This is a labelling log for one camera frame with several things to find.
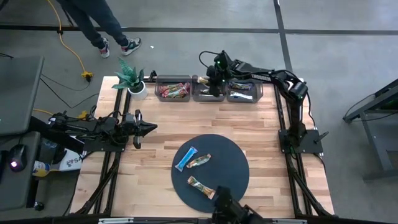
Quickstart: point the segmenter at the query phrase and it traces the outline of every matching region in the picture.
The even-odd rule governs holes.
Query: potted plant
[[[121,80],[120,84],[115,84],[112,88],[123,89],[127,88],[133,100],[143,100],[148,95],[147,88],[144,83],[144,69],[139,71],[137,75],[136,68],[132,69],[123,59],[119,58],[120,67],[123,74],[116,72],[116,75]]]

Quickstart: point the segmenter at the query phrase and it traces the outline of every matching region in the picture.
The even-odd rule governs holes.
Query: white pot
[[[132,99],[135,101],[143,100],[148,95],[148,91],[147,91],[147,87],[145,86],[145,83],[143,81],[141,81],[141,83],[144,85],[144,87],[142,88],[142,90],[139,93],[133,93],[130,90],[130,88],[127,89],[129,91],[129,93],[131,94]]]

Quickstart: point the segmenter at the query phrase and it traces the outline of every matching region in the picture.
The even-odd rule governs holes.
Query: computer mouse
[[[15,145],[8,152],[8,165],[14,172],[19,172],[25,169],[27,146],[23,144]]]

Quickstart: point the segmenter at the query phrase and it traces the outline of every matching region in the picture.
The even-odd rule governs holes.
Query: jeans
[[[105,47],[103,38],[90,21],[93,18],[105,32],[111,35],[120,46],[127,46],[129,41],[122,33],[118,20],[113,16],[111,9],[105,0],[57,0],[68,12],[77,26],[93,44],[102,49]]]

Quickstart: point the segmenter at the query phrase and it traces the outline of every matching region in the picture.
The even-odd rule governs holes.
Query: green plant
[[[112,88],[115,89],[123,89],[123,88],[131,88],[133,90],[137,90],[141,84],[141,81],[144,79],[144,69],[139,71],[139,75],[137,76],[136,68],[131,68],[123,59],[119,58],[119,64],[122,68],[123,74],[119,72],[115,72],[116,75],[121,80],[120,84],[115,84]]]

